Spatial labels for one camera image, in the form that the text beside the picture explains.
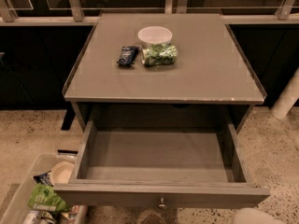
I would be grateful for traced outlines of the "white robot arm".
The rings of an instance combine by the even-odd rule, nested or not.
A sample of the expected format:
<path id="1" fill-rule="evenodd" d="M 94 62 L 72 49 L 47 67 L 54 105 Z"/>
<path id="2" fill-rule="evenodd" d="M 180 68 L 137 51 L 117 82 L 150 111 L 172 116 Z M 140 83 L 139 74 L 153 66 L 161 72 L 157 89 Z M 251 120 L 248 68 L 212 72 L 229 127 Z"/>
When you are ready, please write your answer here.
<path id="1" fill-rule="evenodd" d="M 236 211 L 232 224 L 286 224 L 263 211 L 253 208 L 243 208 Z"/>

